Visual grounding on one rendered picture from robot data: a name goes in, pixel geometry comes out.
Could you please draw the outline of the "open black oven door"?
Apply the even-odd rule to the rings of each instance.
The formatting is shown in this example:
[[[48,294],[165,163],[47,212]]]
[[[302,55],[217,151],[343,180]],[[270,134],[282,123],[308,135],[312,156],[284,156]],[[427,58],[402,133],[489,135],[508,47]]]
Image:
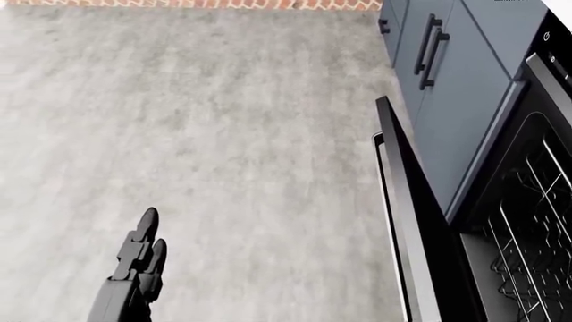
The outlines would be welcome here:
[[[375,103],[411,322],[487,322],[459,233],[446,222],[390,99]]]

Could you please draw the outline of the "dark blue cabinet door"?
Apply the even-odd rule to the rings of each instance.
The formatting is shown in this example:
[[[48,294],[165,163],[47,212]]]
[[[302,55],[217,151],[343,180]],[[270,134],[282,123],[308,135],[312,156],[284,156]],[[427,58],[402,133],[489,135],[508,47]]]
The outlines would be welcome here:
[[[397,53],[400,47],[400,37],[403,25],[407,17],[410,0],[383,0],[379,19],[389,21],[391,29],[389,34],[382,34],[384,44],[387,49],[391,66],[395,65]]]
[[[415,75],[414,70],[430,13],[442,20],[442,26],[433,28],[424,65],[437,29],[450,34],[450,39],[439,45],[429,77],[434,86],[420,90],[423,71]],[[443,114],[445,106],[491,120],[510,84],[463,0],[410,0],[396,73],[412,123],[425,117],[435,120]]]
[[[487,133],[515,93],[521,65],[547,7],[542,0],[463,0],[487,43],[509,77],[510,84],[491,120],[462,114],[445,106],[435,120],[418,119],[415,140],[425,176],[444,214],[455,207],[458,190],[483,154]]]

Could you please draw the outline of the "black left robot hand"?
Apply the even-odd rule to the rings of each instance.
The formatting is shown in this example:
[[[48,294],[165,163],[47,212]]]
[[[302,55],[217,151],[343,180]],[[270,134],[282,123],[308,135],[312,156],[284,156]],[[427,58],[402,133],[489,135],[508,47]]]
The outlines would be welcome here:
[[[152,302],[162,291],[167,244],[156,238],[159,214],[148,208],[125,238],[117,267],[100,287],[87,322],[152,322]]]

